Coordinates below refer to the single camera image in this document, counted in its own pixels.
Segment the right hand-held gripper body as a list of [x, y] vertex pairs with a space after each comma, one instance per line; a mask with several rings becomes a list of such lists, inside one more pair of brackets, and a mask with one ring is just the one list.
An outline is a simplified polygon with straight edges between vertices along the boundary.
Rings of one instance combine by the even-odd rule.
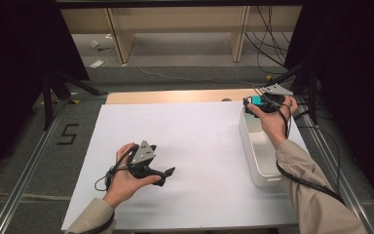
[[292, 96], [293, 93], [279, 84], [274, 84], [260, 89], [262, 94], [257, 106], [266, 113], [275, 112], [281, 107], [285, 96]]

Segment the black metal stand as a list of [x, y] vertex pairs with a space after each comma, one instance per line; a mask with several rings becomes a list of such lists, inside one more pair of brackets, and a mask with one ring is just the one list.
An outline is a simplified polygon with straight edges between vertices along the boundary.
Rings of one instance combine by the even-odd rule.
[[308, 92], [308, 114], [311, 120], [316, 124], [318, 122], [316, 117], [317, 77], [311, 60], [304, 59], [279, 78], [269, 81], [266, 87], [280, 84], [291, 76], [294, 76], [295, 79], [293, 80], [290, 91], [295, 95], [301, 95], [304, 91]]
[[84, 82], [64, 72], [53, 69], [48, 70], [42, 79], [42, 94], [45, 109], [44, 130], [47, 130], [54, 120], [52, 92], [54, 92], [54, 94], [60, 100], [68, 100], [71, 97], [71, 92], [65, 85], [66, 82], [71, 83], [72, 85], [81, 88], [82, 90], [95, 96], [106, 95], [106, 92], [93, 88], [92, 86], [85, 84]]

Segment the light wooden table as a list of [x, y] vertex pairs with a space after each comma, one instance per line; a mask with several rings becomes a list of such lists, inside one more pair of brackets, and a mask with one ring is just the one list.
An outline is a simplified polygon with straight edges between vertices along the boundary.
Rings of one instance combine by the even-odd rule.
[[242, 101], [244, 97], [259, 94], [261, 94], [259, 89], [127, 92], [110, 94], [107, 97], [106, 104], [221, 101], [225, 98], [232, 101]]

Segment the white foam board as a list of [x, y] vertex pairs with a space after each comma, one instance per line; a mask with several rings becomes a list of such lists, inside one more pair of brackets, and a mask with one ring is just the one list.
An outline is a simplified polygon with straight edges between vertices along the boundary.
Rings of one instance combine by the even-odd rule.
[[62, 226], [100, 197], [116, 150], [129, 142], [156, 145], [151, 167], [173, 169], [162, 186], [147, 185], [115, 212], [120, 231], [233, 229], [294, 225], [282, 183], [254, 184], [241, 135], [238, 101], [106, 104]]

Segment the wooden cabinet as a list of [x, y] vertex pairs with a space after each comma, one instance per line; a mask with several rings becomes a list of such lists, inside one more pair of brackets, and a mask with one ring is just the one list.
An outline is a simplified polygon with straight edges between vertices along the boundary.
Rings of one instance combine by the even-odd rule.
[[300, 6], [153, 7], [64, 9], [72, 34], [109, 33], [118, 61], [126, 63], [137, 33], [226, 32], [234, 62], [242, 56], [247, 32], [261, 32], [268, 22], [274, 32], [292, 32]]

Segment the white plastic storage box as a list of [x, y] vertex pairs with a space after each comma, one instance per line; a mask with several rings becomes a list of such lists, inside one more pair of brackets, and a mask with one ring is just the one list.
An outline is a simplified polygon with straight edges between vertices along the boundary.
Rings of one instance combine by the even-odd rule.
[[277, 186], [281, 173], [276, 166], [276, 150], [261, 128], [261, 121], [242, 108], [239, 130], [253, 183], [258, 187]]

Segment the aluminium floor rail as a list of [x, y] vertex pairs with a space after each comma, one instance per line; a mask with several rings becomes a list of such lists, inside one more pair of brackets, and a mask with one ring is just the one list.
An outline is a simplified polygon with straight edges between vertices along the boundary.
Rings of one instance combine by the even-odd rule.
[[51, 136], [57, 126], [58, 119], [65, 107], [67, 100], [60, 100], [55, 108], [55, 117], [49, 127], [41, 134], [37, 145], [29, 157], [14, 189], [8, 196], [3, 208], [0, 211], [0, 234], [5, 234], [11, 220], [19, 206], [21, 198], [32, 179], [43, 155], [48, 146]]
[[347, 207], [361, 220], [368, 234], [374, 234], [374, 224], [366, 207], [374, 205], [374, 191], [364, 177], [358, 164], [347, 148], [322, 104], [319, 116], [310, 116], [311, 100], [296, 96], [298, 110], [293, 115], [294, 122], [305, 140], [311, 156], [323, 169], [332, 187], [344, 200]]

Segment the person's left hand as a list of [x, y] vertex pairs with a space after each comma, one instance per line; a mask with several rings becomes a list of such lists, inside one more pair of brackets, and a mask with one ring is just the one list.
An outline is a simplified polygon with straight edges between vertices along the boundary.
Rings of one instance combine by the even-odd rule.
[[153, 184], [161, 178], [158, 175], [150, 175], [145, 178], [136, 178], [128, 171], [118, 171], [114, 174], [111, 184], [103, 197], [113, 209], [127, 201], [138, 189]]

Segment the black curtain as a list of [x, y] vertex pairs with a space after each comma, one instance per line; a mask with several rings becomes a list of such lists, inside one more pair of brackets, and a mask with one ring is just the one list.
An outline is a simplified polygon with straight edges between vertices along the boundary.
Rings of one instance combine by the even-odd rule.
[[0, 161], [49, 69], [89, 78], [56, 0], [0, 0]]
[[338, 15], [318, 76], [335, 122], [374, 188], [374, 0], [303, 0], [285, 64], [302, 59], [328, 13], [346, 1], [350, 6]]

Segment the person's right hand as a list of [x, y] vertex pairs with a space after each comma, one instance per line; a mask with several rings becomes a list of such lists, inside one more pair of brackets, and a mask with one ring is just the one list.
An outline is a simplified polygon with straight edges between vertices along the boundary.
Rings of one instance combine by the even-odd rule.
[[280, 144], [286, 141], [287, 122], [298, 108], [295, 98], [285, 96], [280, 109], [272, 113], [265, 113], [251, 103], [247, 107], [259, 117], [262, 130], [266, 133], [274, 148], [278, 149]]

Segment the iridescent phone case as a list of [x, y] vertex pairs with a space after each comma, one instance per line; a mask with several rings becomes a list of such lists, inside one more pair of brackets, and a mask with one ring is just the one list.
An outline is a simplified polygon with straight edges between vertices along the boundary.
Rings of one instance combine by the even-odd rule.
[[[262, 103], [260, 96], [251, 96], [252, 104], [259, 105]], [[252, 114], [245, 113], [244, 119], [250, 133], [257, 133], [262, 131], [260, 119], [252, 112]]]

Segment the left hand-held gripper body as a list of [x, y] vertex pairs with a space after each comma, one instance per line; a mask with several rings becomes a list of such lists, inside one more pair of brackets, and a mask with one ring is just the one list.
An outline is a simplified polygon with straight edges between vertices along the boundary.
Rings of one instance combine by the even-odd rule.
[[155, 158], [155, 145], [150, 145], [146, 140], [137, 144], [132, 150], [127, 167], [130, 173], [136, 178], [148, 176], [165, 177], [165, 174], [150, 168], [150, 163]]

